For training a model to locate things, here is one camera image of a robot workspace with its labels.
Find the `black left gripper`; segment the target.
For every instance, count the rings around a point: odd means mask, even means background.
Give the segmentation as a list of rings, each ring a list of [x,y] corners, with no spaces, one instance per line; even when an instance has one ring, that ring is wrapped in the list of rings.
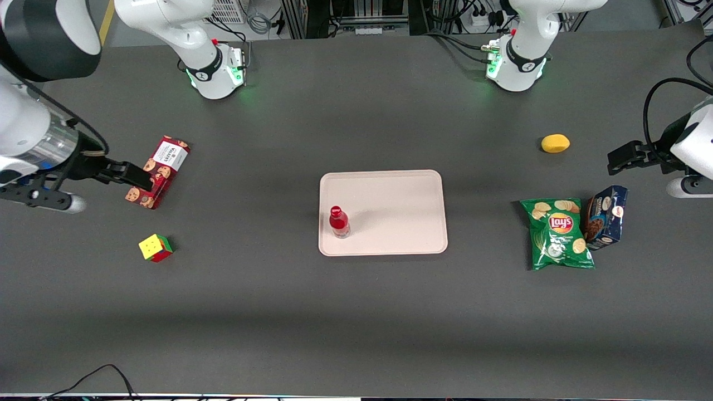
[[[639,140],[632,140],[608,153],[608,174],[614,176],[621,171],[637,167],[654,167],[661,165],[663,173],[673,171],[690,172],[690,168],[678,157],[675,157],[671,148],[684,135],[690,117],[680,117],[677,121],[667,125],[658,140],[651,140],[648,132],[649,144],[642,144]]]

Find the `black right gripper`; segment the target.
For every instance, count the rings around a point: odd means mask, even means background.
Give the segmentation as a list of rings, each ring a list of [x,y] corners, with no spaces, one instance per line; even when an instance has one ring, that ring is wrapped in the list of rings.
[[[96,139],[79,131],[78,144],[68,160],[57,168],[60,180],[94,179],[102,183],[130,184],[150,192],[153,175],[130,162],[117,162],[105,157]]]

